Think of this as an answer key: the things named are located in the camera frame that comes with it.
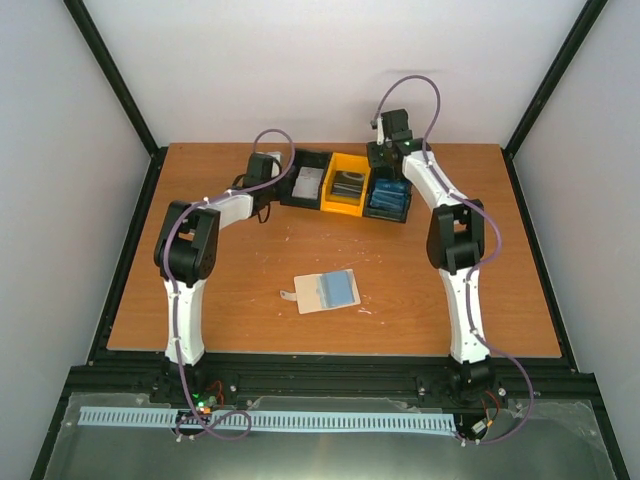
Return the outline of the black card stack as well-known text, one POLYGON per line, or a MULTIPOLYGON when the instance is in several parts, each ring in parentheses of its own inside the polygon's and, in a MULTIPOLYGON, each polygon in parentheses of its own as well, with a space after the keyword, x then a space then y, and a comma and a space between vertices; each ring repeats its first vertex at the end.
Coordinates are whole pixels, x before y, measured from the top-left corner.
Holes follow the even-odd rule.
POLYGON ((360 172, 338 170, 331 186, 331 194, 345 198, 359 198, 365 184, 366 175, 360 172))

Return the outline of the beige card holder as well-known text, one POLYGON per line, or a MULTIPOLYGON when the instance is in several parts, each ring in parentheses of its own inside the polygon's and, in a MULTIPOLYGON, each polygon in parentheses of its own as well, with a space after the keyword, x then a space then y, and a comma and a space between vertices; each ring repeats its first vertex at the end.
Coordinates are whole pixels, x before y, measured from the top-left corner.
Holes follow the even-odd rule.
POLYGON ((296 276, 294 291, 280 291, 280 298, 294 302, 301 315, 361 304, 352 269, 296 276))

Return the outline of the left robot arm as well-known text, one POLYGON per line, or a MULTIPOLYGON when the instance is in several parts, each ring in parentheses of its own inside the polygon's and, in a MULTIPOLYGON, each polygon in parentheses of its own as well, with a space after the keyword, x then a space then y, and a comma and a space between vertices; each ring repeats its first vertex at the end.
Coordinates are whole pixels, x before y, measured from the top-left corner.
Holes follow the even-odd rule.
POLYGON ((279 198, 288 172, 279 152, 253 153, 247 170, 222 194, 169 204, 155 250, 167 294, 168 341, 165 356, 180 366, 196 365, 205 352, 202 336, 204 290, 217 258, 220 231, 260 217, 279 198))

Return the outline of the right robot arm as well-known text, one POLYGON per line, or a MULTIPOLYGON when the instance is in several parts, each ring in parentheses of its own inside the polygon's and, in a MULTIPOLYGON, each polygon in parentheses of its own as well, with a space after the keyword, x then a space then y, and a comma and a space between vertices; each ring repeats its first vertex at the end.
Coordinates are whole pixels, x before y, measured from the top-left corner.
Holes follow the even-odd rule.
POLYGON ((371 124, 376 139, 367 144, 369 164, 408 181, 430 209, 426 254, 443 281, 451 325, 446 391, 454 402, 470 404, 495 378, 479 295, 485 253, 484 205, 463 194, 428 143, 413 136, 406 110, 376 113, 371 124))

